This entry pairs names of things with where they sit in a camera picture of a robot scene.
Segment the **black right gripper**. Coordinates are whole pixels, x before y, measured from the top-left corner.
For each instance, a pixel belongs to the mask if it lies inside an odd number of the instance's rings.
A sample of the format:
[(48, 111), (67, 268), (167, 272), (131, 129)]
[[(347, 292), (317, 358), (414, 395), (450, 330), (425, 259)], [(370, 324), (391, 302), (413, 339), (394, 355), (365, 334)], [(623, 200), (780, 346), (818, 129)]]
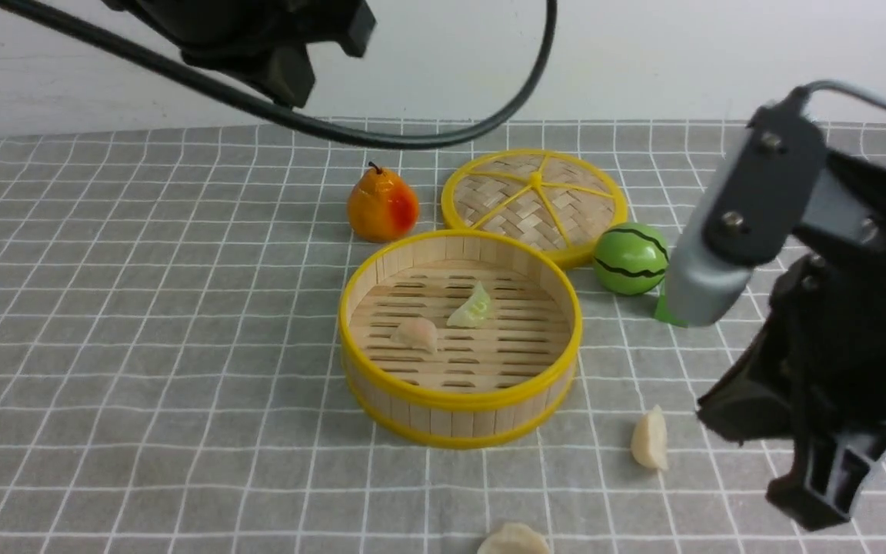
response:
[(699, 399), (731, 442), (794, 439), (766, 500), (805, 532), (846, 525), (886, 455), (886, 168), (830, 151), (766, 323)]

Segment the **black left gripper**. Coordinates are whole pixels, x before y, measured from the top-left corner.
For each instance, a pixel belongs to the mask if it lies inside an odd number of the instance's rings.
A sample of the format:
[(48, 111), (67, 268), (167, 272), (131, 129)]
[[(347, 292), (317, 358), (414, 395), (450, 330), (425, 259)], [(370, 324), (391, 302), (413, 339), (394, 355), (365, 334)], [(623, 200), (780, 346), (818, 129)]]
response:
[(304, 108), (316, 83), (307, 46), (360, 58), (376, 27), (365, 1), (106, 1), (178, 47), (184, 63), (236, 78), (274, 104)]

